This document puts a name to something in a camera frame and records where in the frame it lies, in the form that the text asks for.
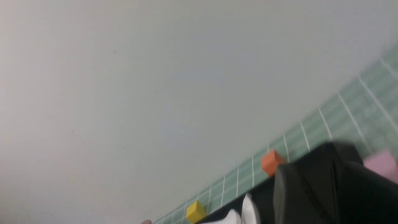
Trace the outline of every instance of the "pink block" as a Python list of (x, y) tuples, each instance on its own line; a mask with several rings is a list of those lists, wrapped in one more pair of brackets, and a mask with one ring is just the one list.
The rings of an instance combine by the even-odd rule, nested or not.
[(368, 157), (363, 165), (373, 172), (398, 183), (398, 166), (389, 150), (383, 150)]

